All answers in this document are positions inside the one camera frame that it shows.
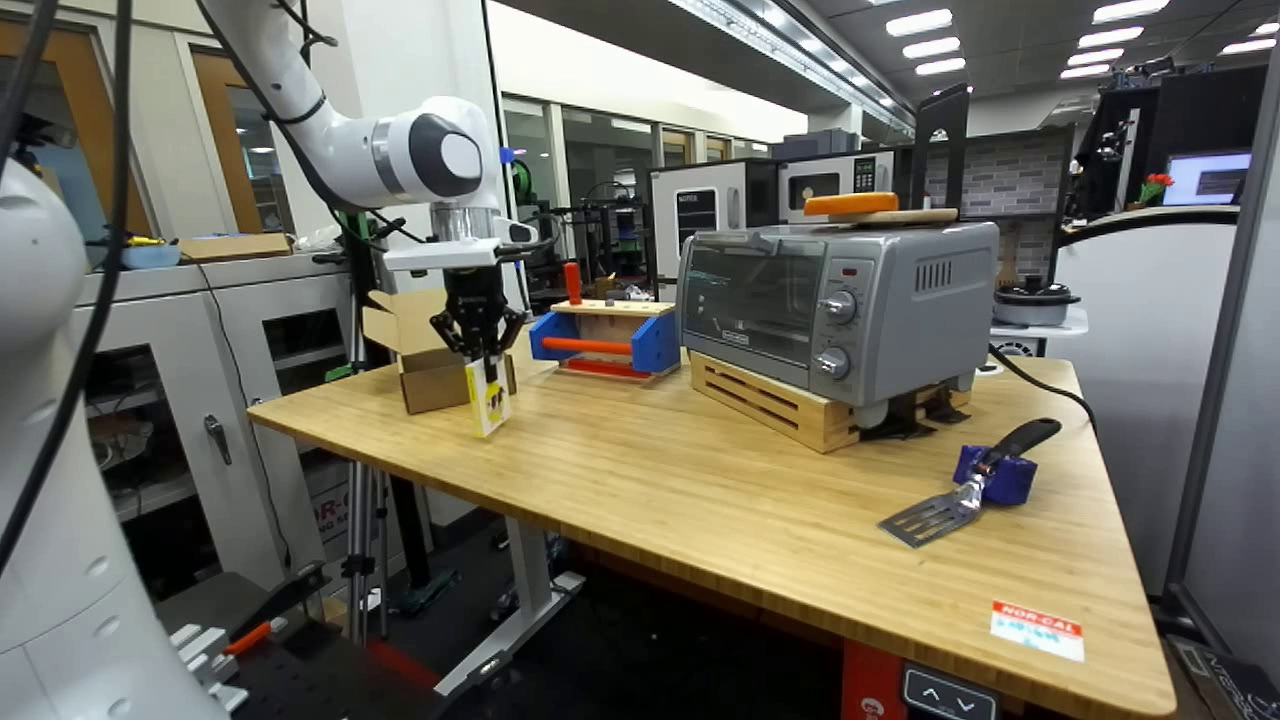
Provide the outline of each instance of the toaster oven door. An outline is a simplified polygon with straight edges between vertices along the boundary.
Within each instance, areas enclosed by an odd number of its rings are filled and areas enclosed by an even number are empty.
[[[698,240],[678,286],[683,343],[809,383],[820,281],[820,243]]]

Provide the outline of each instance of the computer monitor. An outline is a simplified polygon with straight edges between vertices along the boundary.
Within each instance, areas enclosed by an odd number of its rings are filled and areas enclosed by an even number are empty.
[[[1200,202],[1237,202],[1248,175],[1248,153],[1203,153],[1203,154],[1167,154],[1167,190],[1162,202],[1200,208]]]

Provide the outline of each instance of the sticker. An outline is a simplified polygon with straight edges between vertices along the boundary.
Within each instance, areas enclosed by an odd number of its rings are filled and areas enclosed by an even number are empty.
[[[1085,628],[1051,613],[993,601],[993,636],[1085,665]]]

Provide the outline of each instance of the spatula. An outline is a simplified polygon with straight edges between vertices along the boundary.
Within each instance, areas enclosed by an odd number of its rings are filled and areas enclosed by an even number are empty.
[[[967,526],[985,507],[985,488],[994,479],[994,465],[1023,456],[1027,447],[1043,442],[1057,433],[1058,433],[1058,421],[1047,421],[1047,415],[1010,427],[994,447],[986,447],[971,465],[965,482],[878,519],[878,526],[910,549],[925,549],[941,537]]]

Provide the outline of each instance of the wooden table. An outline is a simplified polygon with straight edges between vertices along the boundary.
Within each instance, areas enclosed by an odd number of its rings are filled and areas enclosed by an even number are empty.
[[[1027,359],[1074,386],[1065,359]],[[392,373],[257,402],[297,441],[436,482],[698,589],[834,630],[854,649],[1066,714],[1172,714],[1172,680],[1115,495],[1079,408],[1000,373],[971,421],[929,441],[815,456],[673,374],[657,386],[532,374],[492,441],[469,413],[404,415]],[[877,519],[946,488],[960,442],[1032,415],[1065,433],[1032,451],[1014,512],[902,549]],[[1074,621],[1085,661],[993,636],[993,603]]]

